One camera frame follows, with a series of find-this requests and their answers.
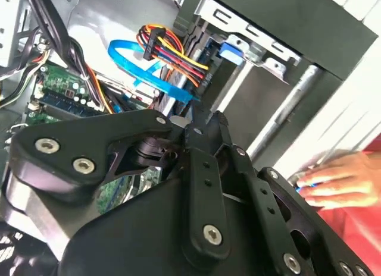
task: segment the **finger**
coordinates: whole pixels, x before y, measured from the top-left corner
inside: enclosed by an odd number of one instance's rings
[[[305,201],[311,206],[323,207],[324,209],[336,209],[353,206],[370,206],[377,202],[377,197],[362,193],[349,193],[335,196],[306,197]]]
[[[317,166],[311,170],[308,170],[305,175],[310,175],[314,172],[321,171],[326,168],[331,168],[331,167],[341,167],[344,165],[348,165],[353,163],[355,160],[358,159],[358,153],[356,154],[350,154],[350,155],[345,155],[343,157],[340,157],[338,159],[331,160],[330,162],[327,162],[325,164],[322,164],[320,166]]]
[[[307,196],[334,196],[347,193],[370,193],[371,182],[359,179],[358,177],[348,177],[319,184],[315,187],[303,187],[299,194]]]
[[[304,176],[297,182],[297,185],[299,187],[305,187],[313,184],[325,183],[336,179],[343,179],[353,176],[355,172],[356,168],[352,166],[328,167],[314,172],[310,175]]]

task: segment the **yellow wire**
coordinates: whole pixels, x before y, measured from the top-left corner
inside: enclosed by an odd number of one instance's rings
[[[161,26],[160,24],[148,24],[146,26],[146,29],[151,32],[151,30],[149,29],[149,27],[161,27],[161,28],[165,28],[164,26]],[[158,37],[158,40],[163,44],[163,46],[171,49],[172,52],[178,54],[178,56],[180,56],[181,58],[187,60],[188,62],[190,62],[191,64],[197,66],[197,67],[200,67],[202,69],[205,69],[205,70],[209,70],[209,67],[208,66],[205,66],[205,65],[202,65],[198,62],[196,62],[195,60],[192,60],[190,59],[189,57],[185,56],[183,53],[180,53],[179,51],[177,51],[176,49],[174,49],[169,43],[167,43],[163,38],[161,37]]]
[[[159,39],[159,41],[163,44],[163,46],[165,46],[165,47],[171,49],[172,52],[178,54],[178,56],[180,56],[181,58],[187,60],[187,61],[190,62],[191,64],[193,64],[193,65],[195,65],[195,66],[197,66],[197,67],[199,67],[199,68],[205,69],[205,70],[208,70],[208,69],[209,69],[208,66],[202,65],[202,64],[200,64],[200,63],[198,63],[198,62],[196,62],[196,61],[194,61],[194,60],[188,58],[187,56],[181,54],[179,51],[177,51],[176,49],[174,49],[170,44],[168,44],[166,41],[164,41],[163,38],[158,37],[158,39]]]
[[[113,114],[114,111],[111,109],[110,105],[109,105],[108,102],[106,101],[106,98],[105,98],[105,96],[104,96],[104,94],[103,94],[103,91],[102,91],[102,89],[101,89],[101,85],[99,84],[99,81],[98,81],[98,79],[96,78],[96,75],[95,75],[93,69],[91,69],[88,65],[86,65],[86,66],[87,66],[87,68],[88,68],[88,70],[89,70],[89,72],[90,72],[90,75],[91,75],[91,76],[93,77],[93,79],[95,80],[95,84],[96,84],[96,87],[98,88],[98,92],[99,92],[99,95],[101,96],[101,99],[102,99],[103,104],[105,105],[107,111],[108,111],[110,114]]]
[[[193,79],[190,75],[188,75],[186,72],[184,72],[183,70],[181,70],[179,67],[173,65],[172,63],[169,63],[168,61],[160,58],[160,57],[157,57],[156,55],[152,55],[152,57],[156,58],[156,59],[159,59],[161,61],[163,61],[164,63],[170,65],[171,67],[173,67],[176,71],[182,73],[184,76],[186,76],[196,87],[198,87],[198,83],[195,79]]]
[[[183,44],[181,43],[181,41],[179,40],[179,38],[177,38],[177,35],[174,34],[174,32],[173,32],[172,30],[170,30],[170,29],[168,29],[168,28],[166,28],[165,26],[160,25],[160,24],[148,24],[148,25],[146,25],[146,27],[145,27],[145,28],[147,29],[148,33],[151,32],[150,27],[165,28],[166,31],[170,32],[174,37],[176,37],[176,40],[177,40],[177,42],[179,43],[180,48],[181,48],[181,53],[184,54],[184,52],[185,52],[185,50],[184,50],[184,46],[183,46]]]

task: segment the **silver screw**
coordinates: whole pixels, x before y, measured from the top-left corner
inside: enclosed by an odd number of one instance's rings
[[[200,129],[194,128],[193,130],[195,131],[195,133],[198,133],[198,134],[202,135],[202,131]]]
[[[274,179],[278,179],[278,178],[279,178],[278,174],[276,174],[274,171],[270,171],[269,173],[270,173],[270,175],[271,175]]]
[[[159,123],[161,123],[161,124],[165,124],[165,123],[167,123],[167,122],[165,121],[165,119],[163,119],[162,117],[157,117],[156,120],[157,120]]]
[[[213,245],[220,245],[222,243],[222,234],[214,225],[207,224],[204,227],[204,237]]]
[[[290,269],[294,274],[300,274],[302,271],[299,262],[296,260],[294,255],[290,253],[285,253],[283,255],[283,261],[285,262],[288,269]]]
[[[78,158],[74,160],[73,167],[78,173],[82,174],[90,174],[95,170],[94,162],[87,158]]]
[[[60,149],[60,144],[50,138],[41,138],[35,142],[35,147],[39,152],[52,154]]]
[[[360,273],[361,276],[368,276],[368,273],[366,273],[365,270],[362,269],[362,267],[356,265],[356,269],[357,269],[358,273]]]
[[[246,152],[242,148],[237,148],[237,152],[242,156],[246,155]]]
[[[344,262],[340,262],[340,267],[343,269],[346,276],[353,276],[352,270]]]

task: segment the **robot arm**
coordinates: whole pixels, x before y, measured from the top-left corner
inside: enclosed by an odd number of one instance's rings
[[[192,112],[192,123],[147,109],[13,137],[2,197],[58,275],[372,275],[278,172],[253,169],[222,113]],[[100,185],[148,166],[163,168],[159,185],[95,211]]]

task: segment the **motherboard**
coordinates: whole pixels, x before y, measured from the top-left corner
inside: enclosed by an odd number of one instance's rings
[[[133,98],[126,103],[131,109],[148,106]],[[103,114],[107,113],[95,106],[80,77],[48,62],[37,74],[22,125],[35,126]],[[160,174],[160,169],[152,167],[142,175],[124,176],[101,186],[97,195],[98,211],[103,214],[158,184]]]

